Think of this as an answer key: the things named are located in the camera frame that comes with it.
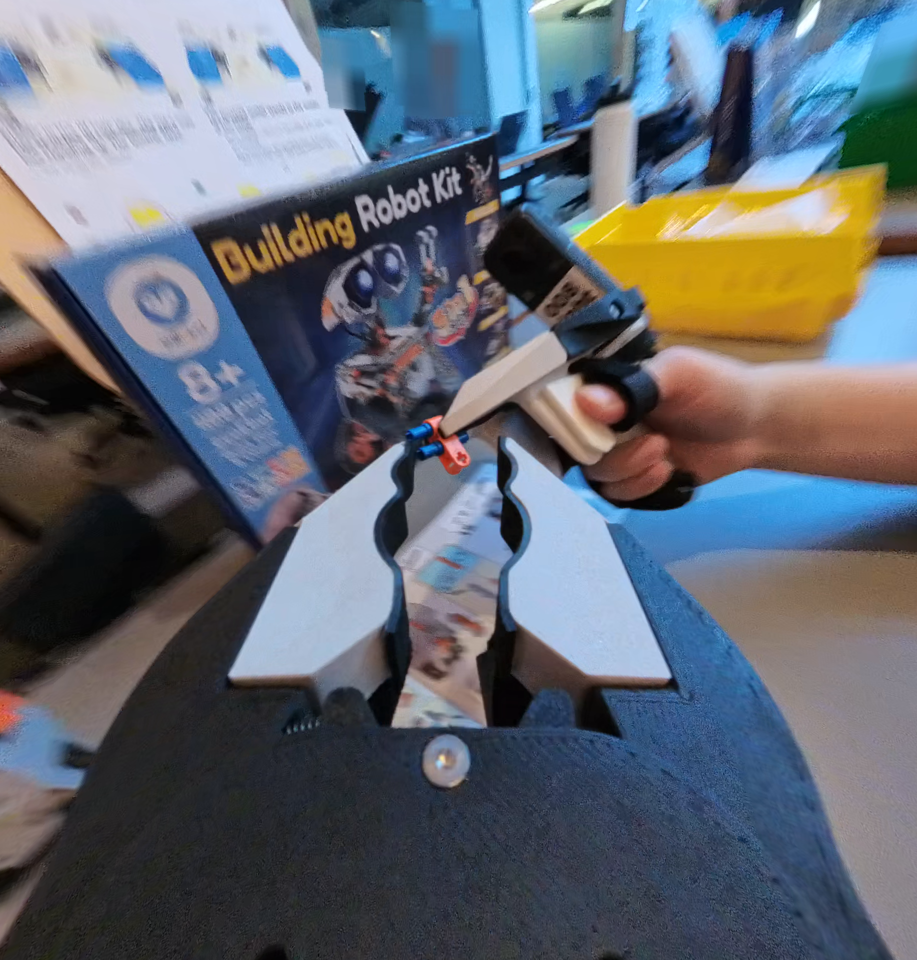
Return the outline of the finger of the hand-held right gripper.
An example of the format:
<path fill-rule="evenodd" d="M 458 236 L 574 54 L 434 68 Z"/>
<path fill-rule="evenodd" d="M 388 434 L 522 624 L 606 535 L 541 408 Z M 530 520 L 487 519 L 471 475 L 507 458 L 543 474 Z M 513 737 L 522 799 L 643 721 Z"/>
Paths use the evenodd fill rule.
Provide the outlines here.
<path fill-rule="evenodd" d="M 552 330 L 532 338 L 461 385 L 438 422 L 438 436 L 458 437 L 512 403 L 542 426 L 548 436 L 567 439 L 573 431 L 568 415 L 557 412 L 552 402 L 540 397 L 547 383 L 567 378 L 570 363 L 565 346 Z"/>

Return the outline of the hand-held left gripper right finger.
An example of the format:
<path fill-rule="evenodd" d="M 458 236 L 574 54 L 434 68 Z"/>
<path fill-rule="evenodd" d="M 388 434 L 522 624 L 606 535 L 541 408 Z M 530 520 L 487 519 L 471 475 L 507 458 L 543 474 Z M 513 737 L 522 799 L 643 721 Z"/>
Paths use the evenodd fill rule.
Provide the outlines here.
<path fill-rule="evenodd" d="M 606 518 L 512 438 L 498 446 L 500 570 L 494 716 L 520 719 L 547 690 L 580 713 L 601 690 L 674 682 Z"/>

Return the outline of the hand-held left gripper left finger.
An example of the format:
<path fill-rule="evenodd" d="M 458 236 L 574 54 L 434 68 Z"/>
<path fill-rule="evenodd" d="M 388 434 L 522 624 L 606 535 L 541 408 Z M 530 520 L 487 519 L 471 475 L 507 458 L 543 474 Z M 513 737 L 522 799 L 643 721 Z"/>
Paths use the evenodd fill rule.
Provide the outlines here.
<path fill-rule="evenodd" d="M 395 555 L 408 534 L 414 448 L 399 442 L 296 527 L 229 672 L 232 687 L 357 690 L 393 719 L 412 643 Z"/>

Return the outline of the orange connector with blue pins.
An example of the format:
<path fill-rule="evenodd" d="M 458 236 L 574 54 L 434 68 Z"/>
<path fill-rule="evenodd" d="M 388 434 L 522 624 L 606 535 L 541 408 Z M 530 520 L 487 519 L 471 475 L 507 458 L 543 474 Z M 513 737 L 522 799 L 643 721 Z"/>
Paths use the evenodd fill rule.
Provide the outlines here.
<path fill-rule="evenodd" d="M 472 461 L 466 449 L 469 432 L 447 434 L 441 428 L 442 420 L 442 415 L 436 415 L 410 427 L 404 433 L 404 441 L 415 461 L 437 460 L 447 474 L 457 475 Z"/>

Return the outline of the grey desk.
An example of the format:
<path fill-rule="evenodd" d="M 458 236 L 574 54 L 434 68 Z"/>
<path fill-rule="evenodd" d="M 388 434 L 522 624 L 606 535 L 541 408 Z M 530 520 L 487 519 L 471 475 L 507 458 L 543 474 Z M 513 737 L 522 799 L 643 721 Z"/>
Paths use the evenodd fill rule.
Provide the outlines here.
<path fill-rule="evenodd" d="M 828 354 L 917 359 L 917 256 L 878 262 Z M 917 958 L 917 486 L 746 471 L 681 511 L 627 517 L 759 672 L 874 923 L 895 958 Z M 225 534 L 31 699 L 101 742 L 165 644 L 251 555 Z"/>

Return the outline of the person's right hand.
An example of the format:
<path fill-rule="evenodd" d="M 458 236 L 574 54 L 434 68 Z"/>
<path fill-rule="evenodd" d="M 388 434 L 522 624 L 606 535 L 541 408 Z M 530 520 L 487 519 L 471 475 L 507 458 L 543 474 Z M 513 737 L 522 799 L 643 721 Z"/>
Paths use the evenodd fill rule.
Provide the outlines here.
<path fill-rule="evenodd" d="M 583 469 L 599 494 L 633 502 L 658 493 L 676 473 L 702 485 L 755 465 L 772 365 L 674 346 L 644 367 L 657 404 L 639 434 Z"/>

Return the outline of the open instruction booklet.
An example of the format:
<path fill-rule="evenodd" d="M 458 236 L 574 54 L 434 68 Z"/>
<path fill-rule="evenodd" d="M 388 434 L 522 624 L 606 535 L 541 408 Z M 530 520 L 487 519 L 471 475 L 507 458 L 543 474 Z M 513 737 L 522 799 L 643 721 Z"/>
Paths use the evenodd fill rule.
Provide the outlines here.
<path fill-rule="evenodd" d="M 478 658 L 495 629 L 500 573 L 511 558 L 502 506 L 497 465 L 482 462 L 396 557 L 411 660 L 393 727 L 486 725 Z"/>

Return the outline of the white cylinder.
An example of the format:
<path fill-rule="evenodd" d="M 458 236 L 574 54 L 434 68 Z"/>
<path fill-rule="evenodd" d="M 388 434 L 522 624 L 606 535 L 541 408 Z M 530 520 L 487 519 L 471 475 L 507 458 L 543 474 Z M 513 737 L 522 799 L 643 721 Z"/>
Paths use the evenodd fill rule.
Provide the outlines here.
<path fill-rule="evenodd" d="M 590 128 L 589 199 L 601 218 L 632 196 L 639 120 L 632 95 L 619 93 L 597 106 Z"/>

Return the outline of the yellow plastic bin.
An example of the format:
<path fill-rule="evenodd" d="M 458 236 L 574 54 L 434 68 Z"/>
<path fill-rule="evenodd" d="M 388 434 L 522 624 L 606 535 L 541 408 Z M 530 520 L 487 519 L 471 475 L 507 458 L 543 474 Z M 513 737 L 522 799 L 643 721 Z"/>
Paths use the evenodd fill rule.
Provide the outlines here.
<path fill-rule="evenodd" d="M 574 241 L 639 289 L 664 333 L 804 343 L 857 303 L 880 246 L 888 168 L 787 188 L 705 188 L 615 207 Z"/>

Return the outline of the blue robot kit box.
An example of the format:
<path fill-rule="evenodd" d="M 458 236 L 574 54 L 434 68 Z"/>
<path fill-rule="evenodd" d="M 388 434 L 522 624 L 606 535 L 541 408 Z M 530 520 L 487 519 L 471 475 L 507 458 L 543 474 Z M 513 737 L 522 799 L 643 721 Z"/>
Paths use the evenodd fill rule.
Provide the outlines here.
<path fill-rule="evenodd" d="M 264 544 L 509 350 L 500 166 L 481 134 L 32 272 Z"/>

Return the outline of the partly built robot model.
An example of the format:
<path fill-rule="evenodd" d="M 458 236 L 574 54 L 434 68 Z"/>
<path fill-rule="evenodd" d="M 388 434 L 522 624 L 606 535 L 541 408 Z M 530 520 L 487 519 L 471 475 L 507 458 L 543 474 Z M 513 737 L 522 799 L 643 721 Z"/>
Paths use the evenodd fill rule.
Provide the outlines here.
<path fill-rule="evenodd" d="M 0 902 L 54 846 L 94 755 L 46 709 L 0 690 Z"/>

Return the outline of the green plastic bin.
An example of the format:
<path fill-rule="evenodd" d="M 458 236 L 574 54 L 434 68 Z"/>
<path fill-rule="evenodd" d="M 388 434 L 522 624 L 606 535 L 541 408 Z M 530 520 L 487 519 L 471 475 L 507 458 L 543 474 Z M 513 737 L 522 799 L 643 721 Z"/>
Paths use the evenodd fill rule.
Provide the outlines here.
<path fill-rule="evenodd" d="M 840 167 L 884 164 L 888 189 L 917 188 L 917 96 L 862 109 L 841 130 Z"/>

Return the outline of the white printed paper sheets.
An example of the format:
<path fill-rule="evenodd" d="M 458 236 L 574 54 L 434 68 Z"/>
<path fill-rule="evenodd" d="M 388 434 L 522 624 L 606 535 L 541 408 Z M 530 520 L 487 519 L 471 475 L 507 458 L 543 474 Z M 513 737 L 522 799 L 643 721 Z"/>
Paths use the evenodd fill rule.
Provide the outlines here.
<path fill-rule="evenodd" d="M 0 1 L 0 170 L 69 246 L 368 162 L 283 2 Z"/>

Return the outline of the brown cardboard board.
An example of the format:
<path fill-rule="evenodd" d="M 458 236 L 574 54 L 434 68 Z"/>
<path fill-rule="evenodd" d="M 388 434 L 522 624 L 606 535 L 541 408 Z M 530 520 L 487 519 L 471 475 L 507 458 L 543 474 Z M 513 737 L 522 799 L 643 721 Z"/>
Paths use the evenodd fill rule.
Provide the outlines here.
<path fill-rule="evenodd" d="M 57 231 L 0 167 L 0 287 L 84 374 L 120 394 L 118 384 L 31 271 L 66 250 Z"/>

